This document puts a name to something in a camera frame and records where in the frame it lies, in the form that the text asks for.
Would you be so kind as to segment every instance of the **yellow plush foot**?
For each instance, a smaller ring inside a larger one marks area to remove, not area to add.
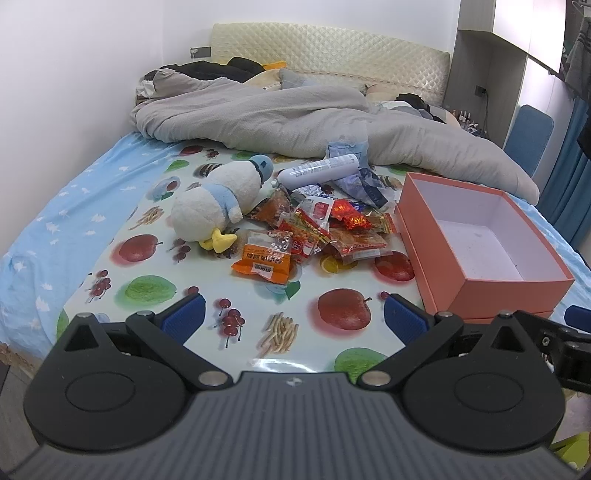
[[[231,233],[222,235],[219,228],[215,228],[212,232],[213,249],[217,254],[226,251],[236,240],[238,240],[238,236]]]
[[[209,240],[199,242],[199,245],[201,245],[201,248],[204,250],[213,250],[213,240],[211,238]]]

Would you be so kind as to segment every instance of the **white stuffed duck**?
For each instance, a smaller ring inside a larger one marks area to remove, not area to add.
[[[223,235],[228,223],[238,223],[248,213],[262,187],[273,173],[266,155],[233,161],[213,170],[200,187],[179,195],[170,218],[177,235],[199,242],[205,250],[222,253],[238,238]]]

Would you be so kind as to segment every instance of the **blue plush hat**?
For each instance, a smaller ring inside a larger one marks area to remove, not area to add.
[[[261,181],[265,182],[273,175],[273,162],[266,155],[255,155],[250,161],[255,166],[256,171],[261,176]]]

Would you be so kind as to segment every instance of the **open cardboard box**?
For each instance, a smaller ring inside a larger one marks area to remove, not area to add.
[[[428,313],[449,310],[472,323],[500,310],[548,317],[574,282],[500,190],[408,173],[395,217]]]

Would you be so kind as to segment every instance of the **quilted cream headboard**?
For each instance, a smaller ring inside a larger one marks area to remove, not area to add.
[[[244,57],[258,63],[285,60],[290,70],[319,83],[383,84],[441,105],[450,54],[397,38],[345,28],[290,23],[215,24],[212,60]]]

